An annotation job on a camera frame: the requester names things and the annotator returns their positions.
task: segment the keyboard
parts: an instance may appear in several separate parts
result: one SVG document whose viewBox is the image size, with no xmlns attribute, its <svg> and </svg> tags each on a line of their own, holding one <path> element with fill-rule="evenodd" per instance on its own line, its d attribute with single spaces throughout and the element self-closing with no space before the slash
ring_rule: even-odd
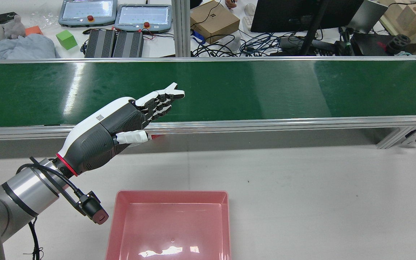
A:
<svg viewBox="0 0 416 260">
<path fill-rule="evenodd" d="M 245 31 L 251 31 L 251 25 L 253 24 L 254 16 L 244 16 L 243 17 L 243 28 Z"/>
</svg>

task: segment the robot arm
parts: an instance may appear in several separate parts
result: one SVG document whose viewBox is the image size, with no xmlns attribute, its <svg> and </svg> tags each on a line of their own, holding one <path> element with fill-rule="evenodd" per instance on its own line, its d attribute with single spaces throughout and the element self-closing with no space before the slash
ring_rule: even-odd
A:
<svg viewBox="0 0 416 260">
<path fill-rule="evenodd" d="M 108 214 L 91 191 L 83 194 L 69 180 L 85 171 L 99 168 L 131 143 L 148 140 L 143 130 L 152 120 L 164 116 L 184 91 L 172 83 L 166 89 L 133 99 L 121 97 L 78 123 L 69 133 L 54 159 L 19 168 L 16 176 L 0 186 L 0 260 L 4 259 L 2 243 L 37 217 L 62 194 L 84 216 L 97 224 Z M 78 200 L 64 191 L 71 187 Z"/>
</svg>

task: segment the stuffed animal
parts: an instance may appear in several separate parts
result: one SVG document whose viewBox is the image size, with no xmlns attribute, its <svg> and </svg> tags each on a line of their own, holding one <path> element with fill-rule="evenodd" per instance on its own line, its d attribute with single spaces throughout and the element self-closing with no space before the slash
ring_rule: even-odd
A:
<svg viewBox="0 0 416 260">
<path fill-rule="evenodd" d="M 25 37 L 25 26 L 22 23 L 20 15 L 14 15 L 14 20 L 2 25 L 4 36 L 7 39 L 17 39 L 18 36 Z"/>
</svg>

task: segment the gray cloth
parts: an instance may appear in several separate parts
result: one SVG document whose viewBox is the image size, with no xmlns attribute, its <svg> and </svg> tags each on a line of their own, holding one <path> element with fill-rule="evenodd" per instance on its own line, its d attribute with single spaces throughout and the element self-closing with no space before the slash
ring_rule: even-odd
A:
<svg viewBox="0 0 416 260">
<path fill-rule="evenodd" d="M 51 39 L 40 34 L 0 41 L 0 59 L 36 60 L 59 58 Z"/>
</svg>

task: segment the orange block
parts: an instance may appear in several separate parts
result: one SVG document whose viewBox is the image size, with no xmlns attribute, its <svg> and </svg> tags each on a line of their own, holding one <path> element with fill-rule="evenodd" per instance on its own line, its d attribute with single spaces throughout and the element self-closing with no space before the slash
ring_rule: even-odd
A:
<svg viewBox="0 0 416 260">
<path fill-rule="evenodd" d="M 29 34 L 32 34 L 32 33 L 37 33 L 37 34 L 43 35 L 43 32 L 41 32 L 41 29 L 39 28 L 38 25 L 25 29 L 25 35 L 26 36 L 28 36 Z"/>
</svg>

